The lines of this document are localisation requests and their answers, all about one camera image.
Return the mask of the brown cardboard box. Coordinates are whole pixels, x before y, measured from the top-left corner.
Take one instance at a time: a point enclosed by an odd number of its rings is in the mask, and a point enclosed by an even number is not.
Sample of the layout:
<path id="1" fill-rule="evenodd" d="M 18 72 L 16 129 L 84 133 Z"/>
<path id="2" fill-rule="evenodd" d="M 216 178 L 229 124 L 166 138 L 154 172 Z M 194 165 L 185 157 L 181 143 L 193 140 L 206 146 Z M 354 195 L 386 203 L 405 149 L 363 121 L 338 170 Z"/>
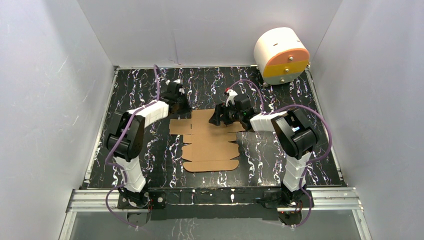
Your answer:
<path id="1" fill-rule="evenodd" d="M 213 109 L 191 112 L 191 118 L 171 119 L 169 133 L 182 135 L 183 168 L 191 173 L 232 171 L 239 166 L 237 133 L 244 131 L 239 122 L 219 126 L 209 123 Z"/>

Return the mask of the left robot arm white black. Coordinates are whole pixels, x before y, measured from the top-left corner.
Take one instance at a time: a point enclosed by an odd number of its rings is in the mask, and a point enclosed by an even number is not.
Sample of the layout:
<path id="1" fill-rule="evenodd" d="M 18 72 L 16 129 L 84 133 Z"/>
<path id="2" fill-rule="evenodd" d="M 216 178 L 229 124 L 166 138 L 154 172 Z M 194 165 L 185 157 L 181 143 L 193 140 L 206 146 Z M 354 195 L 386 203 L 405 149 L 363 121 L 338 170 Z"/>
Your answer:
<path id="1" fill-rule="evenodd" d="M 113 114 L 111 129 L 106 136 L 105 145 L 109 153 L 105 163 L 121 170 L 123 184 L 117 190 L 132 207 L 144 208 L 150 202 L 139 159 L 145 128 L 170 115 L 187 114 L 191 110 L 184 86 L 177 79 L 167 81 L 166 90 L 158 99 L 136 109 Z"/>

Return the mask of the aluminium front rail frame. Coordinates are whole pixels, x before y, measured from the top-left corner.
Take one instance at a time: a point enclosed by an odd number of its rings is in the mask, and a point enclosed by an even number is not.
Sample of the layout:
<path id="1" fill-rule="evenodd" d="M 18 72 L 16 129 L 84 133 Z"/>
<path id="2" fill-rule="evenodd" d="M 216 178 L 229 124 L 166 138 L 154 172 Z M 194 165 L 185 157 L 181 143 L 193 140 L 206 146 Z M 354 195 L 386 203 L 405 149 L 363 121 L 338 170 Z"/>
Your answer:
<path id="1" fill-rule="evenodd" d="M 286 208 L 259 204 L 168 204 L 164 209 L 118 209 L 106 189 L 72 193 L 61 240 L 369 240 L 363 207 L 353 187 L 314 187 L 305 223 L 279 220 Z"/>

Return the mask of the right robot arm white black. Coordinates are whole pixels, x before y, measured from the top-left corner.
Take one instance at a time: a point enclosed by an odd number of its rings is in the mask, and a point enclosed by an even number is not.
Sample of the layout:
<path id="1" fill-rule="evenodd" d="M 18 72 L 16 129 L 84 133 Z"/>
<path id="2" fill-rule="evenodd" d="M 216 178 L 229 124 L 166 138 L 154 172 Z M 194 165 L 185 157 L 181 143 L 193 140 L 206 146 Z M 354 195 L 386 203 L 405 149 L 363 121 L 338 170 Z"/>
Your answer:
<path id="1" fill-rule="evenodd" d="M 209 123 L 215 126 L 240 123 L 249 132 L 274 132 L 286 154 L 286 167 L 280 190 L 266 191 L 257 203 L 264 207 L 295 207 L 306 194 L 304 170 L 313 148 L 319 141 L 303 113 L 306 107 L 293 104 L 271 113 L 254 110 L 248 97 L 230 94 L 226 101 L 216 104 Z"/>

